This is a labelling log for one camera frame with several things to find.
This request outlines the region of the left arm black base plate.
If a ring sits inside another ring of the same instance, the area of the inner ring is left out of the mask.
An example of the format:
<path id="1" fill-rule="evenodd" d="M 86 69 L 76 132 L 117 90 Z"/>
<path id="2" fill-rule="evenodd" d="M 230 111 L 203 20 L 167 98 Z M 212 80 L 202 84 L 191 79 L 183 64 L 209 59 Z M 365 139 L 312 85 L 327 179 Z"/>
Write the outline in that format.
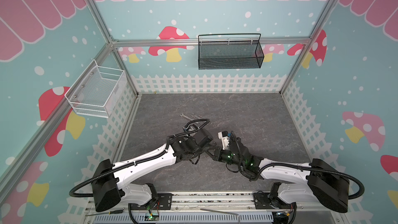
<path id="1" fill-rule="evenodd" d="M 164 194 L 158 194 L 158 198 L 156 201 L 150 200 L 149 203 L 146 203 L 144 205 L 138 205 L 138 204 L 131 204 L 131 209 L 132 210 L 171 210 L 171 205 L 172 205 L 172 200 L 173 200 L 173 194 L 170 193 L 164 193 Z"/>

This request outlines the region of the right green circuit board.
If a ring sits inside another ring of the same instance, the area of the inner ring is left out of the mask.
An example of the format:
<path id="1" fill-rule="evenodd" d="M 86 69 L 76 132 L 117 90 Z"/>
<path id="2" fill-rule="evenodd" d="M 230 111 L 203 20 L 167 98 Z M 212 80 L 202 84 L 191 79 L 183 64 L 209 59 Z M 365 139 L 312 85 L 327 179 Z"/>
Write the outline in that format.
<path id="1" fill-rule="evenodd" d="M 289 211 L 277 212 L 275 215 L 278 218 L 289 218 L 290 212 Z"/>

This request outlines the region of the black mesh wall basket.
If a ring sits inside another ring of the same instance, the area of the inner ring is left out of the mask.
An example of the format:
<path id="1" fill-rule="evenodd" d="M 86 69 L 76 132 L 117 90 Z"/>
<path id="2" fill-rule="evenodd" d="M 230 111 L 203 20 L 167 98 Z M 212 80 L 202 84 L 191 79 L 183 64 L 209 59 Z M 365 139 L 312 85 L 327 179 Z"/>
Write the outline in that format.
<path id="1" fill-rule="evenodd" d="M 254 69 L 261 68 L 264 52 L 261 34 L 202 34 L 198 36 L 198 68 Z"/>

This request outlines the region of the black handled screwdriver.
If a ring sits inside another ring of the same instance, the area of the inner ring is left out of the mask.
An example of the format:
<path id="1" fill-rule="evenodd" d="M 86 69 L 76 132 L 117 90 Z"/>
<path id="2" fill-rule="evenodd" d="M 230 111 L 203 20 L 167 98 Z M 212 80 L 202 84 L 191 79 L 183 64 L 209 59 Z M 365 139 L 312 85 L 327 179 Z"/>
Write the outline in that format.
<path id="1" fill-rule="evenodd" d="M 97 216 L 97 215 L 112 215 L 112 214 L 122 214 L 123 213 L 123 209 L 118 209 L 118 210 L 114 210 L 114 211 L 109 211 L 109 212 L 103 212 L 103 213 L 97 213 L 97 214 L 88 214 L 86 215 L 86 217 L 88 216 Z"/>

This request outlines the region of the left green circuit board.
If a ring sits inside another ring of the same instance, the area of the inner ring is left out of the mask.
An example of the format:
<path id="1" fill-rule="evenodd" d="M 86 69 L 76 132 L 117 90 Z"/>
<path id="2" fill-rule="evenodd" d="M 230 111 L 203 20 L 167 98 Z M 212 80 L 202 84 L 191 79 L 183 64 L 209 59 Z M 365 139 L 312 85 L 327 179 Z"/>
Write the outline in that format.
<path id="1" fill-rule="evenodd" d="M 145 214 L 145 221 L 146 222 L 157 222 L 159 220 L 159 215 L 158 214 L 150 214 L 146 213 Z"/>

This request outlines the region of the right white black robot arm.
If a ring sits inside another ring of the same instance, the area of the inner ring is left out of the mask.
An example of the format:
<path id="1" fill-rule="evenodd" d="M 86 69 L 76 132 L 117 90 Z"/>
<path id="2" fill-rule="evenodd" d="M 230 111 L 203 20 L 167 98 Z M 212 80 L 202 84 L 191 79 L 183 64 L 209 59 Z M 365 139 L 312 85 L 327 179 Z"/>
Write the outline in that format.
<path id="1" fill-rule="evenodd" d="M 270 201 L 279 206 L 294 202 L 315 202 L 339 213 L 347 213 L 349 200 L 361 197 L 364 184 L 339 172 L 321 159 L 310 163 L 277 162 L 255 156 L 233 132 L 220 132 L 222 146 L 207 154 L 217 162 L 237 166 L 237 173 L 250 181 L 273 179 Z"/>

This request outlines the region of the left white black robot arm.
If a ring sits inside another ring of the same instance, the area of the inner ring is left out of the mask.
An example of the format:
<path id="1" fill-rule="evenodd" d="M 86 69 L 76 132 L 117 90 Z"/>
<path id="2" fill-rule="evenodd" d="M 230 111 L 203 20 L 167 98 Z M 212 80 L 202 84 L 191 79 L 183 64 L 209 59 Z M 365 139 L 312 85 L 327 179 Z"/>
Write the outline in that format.
<path id="1" fill-rule="evenodd" d="M 152 184 L 134 185 L 133 181 L 163 167 L 182 161 L 197 164 L 200 155 L 211 148 L 211 134 L 205 130 L 209 119 L 189 121 L 183 132 L 166 137 L 161 147 L 139 157 L 111 163 L 99 163 L 92 178 L 69 191 L 73 198 L 93 198 L 97 212 L 107 211 L 119 203 L 147 205 L 157 199 Z"/>

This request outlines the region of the green circuit board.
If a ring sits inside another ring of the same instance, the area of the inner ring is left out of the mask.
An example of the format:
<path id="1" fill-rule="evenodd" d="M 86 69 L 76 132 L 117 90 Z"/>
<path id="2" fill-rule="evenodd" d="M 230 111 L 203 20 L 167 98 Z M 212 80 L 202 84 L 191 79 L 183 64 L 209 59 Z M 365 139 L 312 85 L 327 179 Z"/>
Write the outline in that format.
<path id="1" fill-rule="evenodd" d="M 289 211 L 277 212 L 275 215 L 278 218 L 289 218 L 290 212 Z"/>
<path id="2" fill-rule="evenodd" d="M 150 214 L 146 213 L 145 214 L 145 221 L 146 222 L 157 222 L 159 220 L 159 215 L 158 214 Z"/>

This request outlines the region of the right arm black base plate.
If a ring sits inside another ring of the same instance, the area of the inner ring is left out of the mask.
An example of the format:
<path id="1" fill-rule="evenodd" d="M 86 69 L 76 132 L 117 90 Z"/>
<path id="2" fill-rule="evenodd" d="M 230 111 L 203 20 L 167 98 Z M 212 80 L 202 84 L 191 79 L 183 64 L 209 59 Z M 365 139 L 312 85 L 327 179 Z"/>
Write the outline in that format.
<path id="1" fill-rule="evenodd" d="M 291 204 L 287 204 L 277 196 L 270 196 L 269 193 L 253 193 L 256 209 L 292 209 Z"/>

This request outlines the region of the long silver wrench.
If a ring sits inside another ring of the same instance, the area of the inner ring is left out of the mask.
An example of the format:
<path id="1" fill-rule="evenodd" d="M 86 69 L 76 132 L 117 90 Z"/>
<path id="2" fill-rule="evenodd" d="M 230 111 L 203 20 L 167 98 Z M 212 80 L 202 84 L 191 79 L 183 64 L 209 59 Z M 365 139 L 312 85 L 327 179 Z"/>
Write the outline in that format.
<path id="1" fill-rule="evenodd" d="M 186 115 L 184 115 L 184 114 L 180 114 L 180 117 L 185 118 L 185 119 L 187 119 L 187 120 L 189 120 L 189 121 L 193 121 L 192 118 L 190 118 L 190 117 L 188 117 L 188 116 L 186 116 Z"/>

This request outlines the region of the grey metal hex key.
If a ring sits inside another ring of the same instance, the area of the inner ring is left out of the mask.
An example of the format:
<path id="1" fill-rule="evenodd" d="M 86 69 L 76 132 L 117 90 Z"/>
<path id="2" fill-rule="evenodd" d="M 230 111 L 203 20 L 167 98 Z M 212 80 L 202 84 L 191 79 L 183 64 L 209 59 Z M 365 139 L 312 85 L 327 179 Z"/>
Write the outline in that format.
<path id="1" fill-rule="evenodd" d="M 226 211 L 219 211 L 219 210 L 215 210 L 215 209 L 207 209 L 207 208 L 201 208 L 201 211 L 205 211 L 205 212 L 211 212 L 211 213 L 218 213 L 218 214 L 225 214 L 225 215 L 232 215 L 235 216 L 237 218 L 237 222 L 240 224 L 240 215 L 237 213 L 232 213 L 232 212 L 226 212 Z"/>

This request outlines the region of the white mesh wall basket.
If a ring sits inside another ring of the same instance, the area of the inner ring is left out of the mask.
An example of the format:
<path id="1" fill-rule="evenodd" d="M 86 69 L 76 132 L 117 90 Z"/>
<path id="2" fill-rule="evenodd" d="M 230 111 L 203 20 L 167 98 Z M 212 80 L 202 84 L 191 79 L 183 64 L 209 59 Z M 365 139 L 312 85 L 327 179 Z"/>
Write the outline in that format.
<path id="1" fill-rule="evenodd" d="M 78 115 L 109 118 L 126 85 L 124 70 L 99 66 L 93 60 L 65 98 Z"/>

